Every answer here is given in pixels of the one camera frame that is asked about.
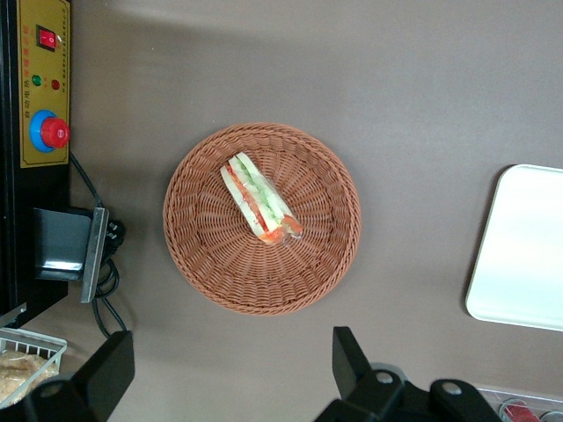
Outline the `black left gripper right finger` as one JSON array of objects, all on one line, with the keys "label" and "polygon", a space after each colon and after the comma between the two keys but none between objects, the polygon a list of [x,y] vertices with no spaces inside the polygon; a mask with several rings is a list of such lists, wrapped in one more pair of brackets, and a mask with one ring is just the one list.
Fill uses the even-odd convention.
[{"label": "black left gripper right finger", "polygon": [[419,389],[393,365],[371,365],[353,332],[333,329],[332,369],[340,397],[318,421],[499,421],[468,382],[438,379]]}]

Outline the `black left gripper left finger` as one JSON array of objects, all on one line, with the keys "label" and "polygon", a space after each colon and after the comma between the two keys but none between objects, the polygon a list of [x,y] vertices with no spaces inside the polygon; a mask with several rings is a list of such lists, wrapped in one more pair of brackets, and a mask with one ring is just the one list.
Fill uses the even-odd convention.
[{"label": "black left gripper left finger", "polygon": [[107,421],[135,377],[134,339],[118,331],[69,379],[49,379],[17,404],[18,421]]}]

